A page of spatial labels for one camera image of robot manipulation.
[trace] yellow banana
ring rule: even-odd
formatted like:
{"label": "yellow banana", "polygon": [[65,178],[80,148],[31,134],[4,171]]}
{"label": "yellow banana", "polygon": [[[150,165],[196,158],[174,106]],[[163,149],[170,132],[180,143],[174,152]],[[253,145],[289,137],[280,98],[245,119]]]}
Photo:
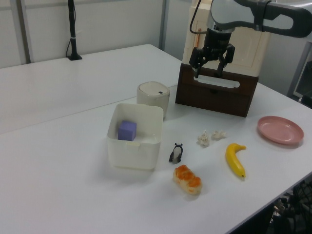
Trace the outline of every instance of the yellow banana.
{"label": "yellow banana", "polygon": [[233,172],[239,177],[246,177],[246,173],[245,173],[244,167],[237,159],[235,153],[239,150],[244,150],[244,149],[246,149],[246,146],[232,143],[227,147],[226,152],[225,152],[226,161],[228,162]]}

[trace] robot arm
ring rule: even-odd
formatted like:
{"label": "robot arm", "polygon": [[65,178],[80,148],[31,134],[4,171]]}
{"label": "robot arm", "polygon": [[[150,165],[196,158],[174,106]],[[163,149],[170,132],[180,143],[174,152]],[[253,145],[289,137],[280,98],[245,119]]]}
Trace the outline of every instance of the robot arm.
{"label": "robot arm", "polygon": [[226,64],[233,61],[235,48],[229,40],[236,27],[312,40],[312,2],[285,4],[270,0],[213,0],[207,27],[204,47],[195,47],[190,58],[196,78],[208,61],[220,61],[216,73],[219,77]]}

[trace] white wall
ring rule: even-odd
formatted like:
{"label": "white wall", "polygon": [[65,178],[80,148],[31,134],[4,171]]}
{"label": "white wall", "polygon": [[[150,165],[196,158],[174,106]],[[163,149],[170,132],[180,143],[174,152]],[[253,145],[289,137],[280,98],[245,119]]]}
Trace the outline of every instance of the white wall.
{"label": "white wall", "polygon": [[306,45],[304,39],[271,35],[259,83],[287,95]]}
{"label": "white wall", "polygon": [[192,0],[167,0],[163,50],[179,60],[183,58],[189,9]]}
{"label": "white wall", "polygon": [[[75,0],[75,6],[80,55],[141,44],[159,47],[163,0]],[[24,10],[31,61],[65,57],[67,0],[25,0]]]}
{"label": "white wall", "polygon": [[0,0],[0,22],[0,68],[26,63],[14,1]]}

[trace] black stand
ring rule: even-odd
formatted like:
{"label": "black stand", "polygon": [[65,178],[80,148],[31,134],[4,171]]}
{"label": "black stand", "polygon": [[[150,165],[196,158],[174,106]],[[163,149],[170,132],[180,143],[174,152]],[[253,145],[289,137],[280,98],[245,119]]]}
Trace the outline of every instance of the black stand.
{"label": "black stand", "polygon": [[76,46],[74,0],[68,0],[68,11],[69,11],[70,40],[72,44],[72,54],[71,56],[68,56],[68,59],[70,61],[80,60],[82,59],[82,57],[77,53]]}

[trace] dark wooden box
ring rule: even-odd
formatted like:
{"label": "dark wooden box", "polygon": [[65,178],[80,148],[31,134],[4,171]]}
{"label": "dark wooden box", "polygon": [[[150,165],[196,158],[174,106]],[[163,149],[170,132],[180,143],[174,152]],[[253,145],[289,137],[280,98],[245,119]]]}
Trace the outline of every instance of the dark wooden box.
{"label": "dark wooden box", "polygon": [[[202,68],[200,75],[216,77],[215,70]],[[204,84],[194,80],[190,65],[181,64],[175,102],[201,109],[246,117],[258,77],[223,72],[222,79],[239,82],[237,88]]]}

